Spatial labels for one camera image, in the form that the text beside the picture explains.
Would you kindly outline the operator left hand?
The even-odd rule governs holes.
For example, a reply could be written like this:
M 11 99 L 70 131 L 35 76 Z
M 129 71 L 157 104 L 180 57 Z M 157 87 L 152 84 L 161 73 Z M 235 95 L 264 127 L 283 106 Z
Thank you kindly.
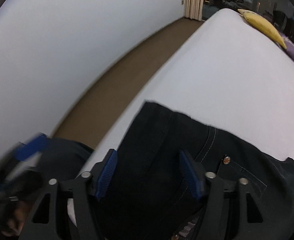
M 6 237 L 19 237 L 34 202 L 18 200 L 10 206 L 8 215 L 5 215 L 5 225 L 1 233 Z

